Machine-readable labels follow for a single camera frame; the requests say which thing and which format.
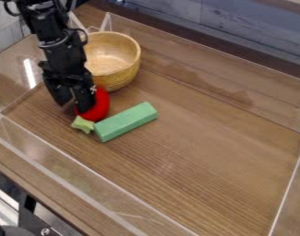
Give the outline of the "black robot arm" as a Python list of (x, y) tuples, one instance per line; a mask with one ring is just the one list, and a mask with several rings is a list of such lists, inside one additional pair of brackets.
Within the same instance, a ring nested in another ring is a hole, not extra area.
[(41, 79), (55, 100), (63, 106), (75, 99), (76, 109), (85, 112), (95, 105), (95, 85), (84, 67), (87, 39), (80, 28), (71, 28), (69, 17), (59, 0), (1, 0), (8, 14), (21, 17), (38, 40), (45, 60), (38, 61)]

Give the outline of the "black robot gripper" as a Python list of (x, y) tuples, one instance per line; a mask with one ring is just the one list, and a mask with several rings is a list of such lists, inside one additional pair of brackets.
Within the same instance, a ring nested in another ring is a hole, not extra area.
[(95, 104), (95, 87), (85, 69), (87, 38), (77, 34), (38, 35), (45, 59), (38, 62), (41, 78), (55, 103), (63, 106), (73, 97), (76, 110), (85, 112)]

